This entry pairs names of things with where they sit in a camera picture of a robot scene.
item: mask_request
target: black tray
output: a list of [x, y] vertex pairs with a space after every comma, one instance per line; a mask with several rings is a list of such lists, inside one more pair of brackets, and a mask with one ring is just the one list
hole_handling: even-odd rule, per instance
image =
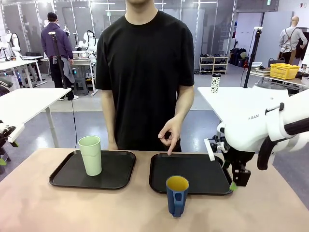
[[166, 180], [172, 175], [181, 175], [189, 181], [188, 194], [226, 195], [232, 179], [223, 161], [215, 156], [210, 161], [204, 154], [156, 154], [150, 162], [149, 184], [159, 193], [166, 193]]
[[135, 155], [126, 151], [101, 151], [102, 172], [88, 176], [80, 150], [71, 152], [49, 177], [58, 187], [117, 190], [125, 187], [135, 164]]

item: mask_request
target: mug handle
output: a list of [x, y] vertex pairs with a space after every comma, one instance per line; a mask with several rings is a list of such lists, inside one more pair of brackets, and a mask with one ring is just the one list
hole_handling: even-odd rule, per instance
[[[182, 196], [180, 201], [176, 200], [176, 194], [178, 193]], [[183, 206], [183, 192], [173, 192], [173, 198], [174, 198], [174, 205], [175, 205], [175, 212], [173, 216], [178, 218], [181, 216], [181, 211], [182, 211], [182, 206]]]

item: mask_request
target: light green cup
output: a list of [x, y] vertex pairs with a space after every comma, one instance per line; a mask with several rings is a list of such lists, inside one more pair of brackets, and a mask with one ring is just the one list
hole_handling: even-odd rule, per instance
[[87, 136], [78, 141], [87, 175], [99, 175], [102, 172], [101, 140], [97, 136]]

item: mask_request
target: man's right hand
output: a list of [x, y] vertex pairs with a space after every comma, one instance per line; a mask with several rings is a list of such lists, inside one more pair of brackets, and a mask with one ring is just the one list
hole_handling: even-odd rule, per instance
[[116, 142], [114, 142], [114, 143], [108, 143], [108, 149], [109, 149], [109, 150], [118, 150], [117, 143], [116, 143]]

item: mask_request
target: blue mug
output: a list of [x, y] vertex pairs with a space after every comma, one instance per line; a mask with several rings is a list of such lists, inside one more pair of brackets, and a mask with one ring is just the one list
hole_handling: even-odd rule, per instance
[[169, 212], [173, 217], [178, 218], [183, 214], [188, 189], [189, 181], [183, 176], [173, 175], [166, 180]]

